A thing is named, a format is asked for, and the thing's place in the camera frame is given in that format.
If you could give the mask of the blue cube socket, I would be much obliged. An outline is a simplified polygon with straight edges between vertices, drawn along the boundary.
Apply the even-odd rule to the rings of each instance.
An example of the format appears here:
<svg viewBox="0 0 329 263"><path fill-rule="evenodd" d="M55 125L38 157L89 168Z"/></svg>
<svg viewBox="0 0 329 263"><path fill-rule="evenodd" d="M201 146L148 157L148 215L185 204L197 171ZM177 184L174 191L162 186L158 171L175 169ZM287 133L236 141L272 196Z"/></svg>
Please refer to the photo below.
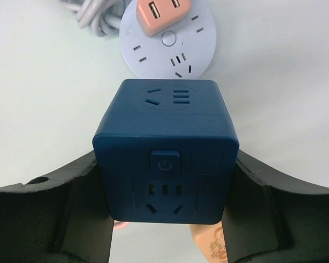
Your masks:
<svg viewBox="0 0 329 263"><path fill-rule="evenodd" d="M92 144L113 219L221 220L239 140L216 82L124 80Z"/></svg>

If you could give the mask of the light blue round power strip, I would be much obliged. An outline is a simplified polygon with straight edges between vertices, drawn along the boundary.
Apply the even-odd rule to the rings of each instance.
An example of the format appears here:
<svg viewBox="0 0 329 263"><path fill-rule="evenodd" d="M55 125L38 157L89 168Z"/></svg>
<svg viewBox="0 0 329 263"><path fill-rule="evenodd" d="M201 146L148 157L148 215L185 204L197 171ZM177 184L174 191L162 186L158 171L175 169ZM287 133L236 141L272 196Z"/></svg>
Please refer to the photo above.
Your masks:
<svg viewBox="0 0 329 263"><path fill-rule="evenodd" d="M185 16L153 36L140 24L137 1L61 1L80 28L119 37L122 55L139 78L197 79L209 67L217 33L207 1L191 1Z"/></svg>

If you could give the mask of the pink round power strip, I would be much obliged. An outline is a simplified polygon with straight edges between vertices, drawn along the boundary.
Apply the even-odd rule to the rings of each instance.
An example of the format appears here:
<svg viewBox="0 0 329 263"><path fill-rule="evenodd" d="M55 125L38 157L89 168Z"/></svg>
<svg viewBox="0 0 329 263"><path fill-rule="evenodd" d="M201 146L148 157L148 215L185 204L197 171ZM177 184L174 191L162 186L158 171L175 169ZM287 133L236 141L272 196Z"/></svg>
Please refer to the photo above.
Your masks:
<svg viewBox="0 0 329 263"><path fill-rule="evenodd" d="M113 229L114 230L119 230L119 229L122 229L122 228L126 227L127 225L129 225L129 222L115 220Z"/></svg>

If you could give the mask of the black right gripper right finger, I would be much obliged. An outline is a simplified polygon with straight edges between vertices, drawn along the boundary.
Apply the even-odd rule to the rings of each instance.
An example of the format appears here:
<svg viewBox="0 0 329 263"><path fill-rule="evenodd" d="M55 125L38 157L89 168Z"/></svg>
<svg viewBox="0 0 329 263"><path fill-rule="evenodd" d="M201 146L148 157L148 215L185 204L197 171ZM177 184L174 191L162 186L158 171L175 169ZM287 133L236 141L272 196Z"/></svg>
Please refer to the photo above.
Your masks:
<svg viewBox="0 0 329 263"><path fill-rule="evenodd" d="M329 188L244 152L222 223L229 262L329 262Z"/></svg>

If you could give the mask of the beige cube socket adapter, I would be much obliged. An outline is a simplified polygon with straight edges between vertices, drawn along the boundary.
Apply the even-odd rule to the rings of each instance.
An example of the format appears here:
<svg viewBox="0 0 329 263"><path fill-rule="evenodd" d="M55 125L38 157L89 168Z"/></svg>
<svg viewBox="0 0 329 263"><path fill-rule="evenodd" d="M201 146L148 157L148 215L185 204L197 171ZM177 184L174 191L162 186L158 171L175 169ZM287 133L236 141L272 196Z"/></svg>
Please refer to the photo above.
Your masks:
<svg viewBox="0 0 329 263"><path fill-rule="evenodd" d="M222 223L214 225L189 225L195 244L210 263L227 263Z"/></svg>

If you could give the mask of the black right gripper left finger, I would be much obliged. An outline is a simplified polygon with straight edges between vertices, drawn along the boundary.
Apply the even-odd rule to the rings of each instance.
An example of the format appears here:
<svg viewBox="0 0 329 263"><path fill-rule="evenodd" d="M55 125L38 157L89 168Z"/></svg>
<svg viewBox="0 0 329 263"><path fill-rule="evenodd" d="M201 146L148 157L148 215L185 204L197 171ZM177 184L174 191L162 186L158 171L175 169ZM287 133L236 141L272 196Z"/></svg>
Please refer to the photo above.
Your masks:
<svg viewBox="0 0 329 263"><path fill-rule="evenodd" d="M0 262L108 262L113 226L93 152L0 187Z"/></svg>

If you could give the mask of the pink cube adapter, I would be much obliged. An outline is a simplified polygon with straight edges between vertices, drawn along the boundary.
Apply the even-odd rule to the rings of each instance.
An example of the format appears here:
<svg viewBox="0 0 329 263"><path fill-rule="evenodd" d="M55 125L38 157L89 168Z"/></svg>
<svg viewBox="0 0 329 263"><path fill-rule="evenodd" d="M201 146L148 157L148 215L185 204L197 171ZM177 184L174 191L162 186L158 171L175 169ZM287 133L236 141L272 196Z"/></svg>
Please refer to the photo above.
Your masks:
<svg viewBox="0 0 329 263"><path fill-rule="evenodd" d="M190 0L139 0L136 17L148 37L181 21L191 9Z"/></svg>

